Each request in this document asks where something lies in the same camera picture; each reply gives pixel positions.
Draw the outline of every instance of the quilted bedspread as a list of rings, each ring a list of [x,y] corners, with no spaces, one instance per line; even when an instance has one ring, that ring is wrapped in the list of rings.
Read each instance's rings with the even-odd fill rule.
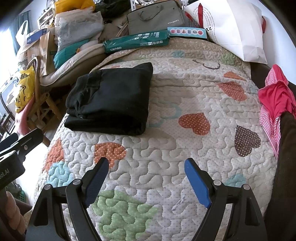
[[[71,131],[64,127],[66,115],[35,198],[45,184],[67,185],[107,157],[109,174],[88,208],[102,240],[191,240],[206,213],[184,172],[184,161],[192,157],[213,179],[249,184],[264,213],[276,159],[259,124],[249,64],[216,44],[174,38],[169,46],[114,53],[94,70],[144,62],[154,67],[144,134]],[[67,206],[63,209],[71,239],[77,240]],[[216,240],[223,238],[230,210],[227,206]]]

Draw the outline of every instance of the pink towel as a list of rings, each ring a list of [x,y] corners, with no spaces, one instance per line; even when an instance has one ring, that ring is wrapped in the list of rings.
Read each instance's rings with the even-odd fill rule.
[[[275,64],[265,79],[265,87],[258,91],[262,103],[259,122],[266,132],[276,158],[279,155],[281,139],[281,114],[288,111],[296,118],[296,101],[288,83],[281,68]]]
[[[21,135],[28,134],[31,130],[27,124],[27,116],[31,110],[32,105],[35,101],[35,95],[33,95],[32,99],[28,102],[25,108],[20,112],[15,114],[15,127],[18,133]]]

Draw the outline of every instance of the teal curtain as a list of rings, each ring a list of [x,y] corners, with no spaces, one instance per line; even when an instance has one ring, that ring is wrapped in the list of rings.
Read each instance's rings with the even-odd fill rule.
[[[26,11],[24,13],[19,14],[16,16],[14,21],[10,25],[10,32],[11,32],[11,37],[13,41],[13,49],[15,51],[15,54],[17,54],[18,50],[20,49],[20,45],[18,44],[15,35],[17,34],[18,30],[20,29],[21,25],[23,24],[24,21],[28,20],[28,33],[31,32],[30,28],[30,11]]]

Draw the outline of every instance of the white wall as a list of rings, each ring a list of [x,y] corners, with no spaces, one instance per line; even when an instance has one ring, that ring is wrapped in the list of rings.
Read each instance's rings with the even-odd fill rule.
[[[34,0],[22,11],[23,13],[30,10],[31,31],[38,29],[37,19],[44,9],[46,9],[46,0]]]
[[[263,49],[268,66],[277,64],[286,78],[296,84],[296,48],[289,35],[274,14],[258,0],[248,0],[262,11],[266,19],[266,30],[263,34]]]

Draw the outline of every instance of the teal cloth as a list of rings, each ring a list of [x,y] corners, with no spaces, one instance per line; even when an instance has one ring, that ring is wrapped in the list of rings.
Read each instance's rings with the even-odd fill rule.
[[[89,42],[89,39],[72,44],[61,51],[58,51],[54,57],[54,67],[56,69],[61,67],[67,60],[71,59],[76,54],[77,49],[87,42]]]

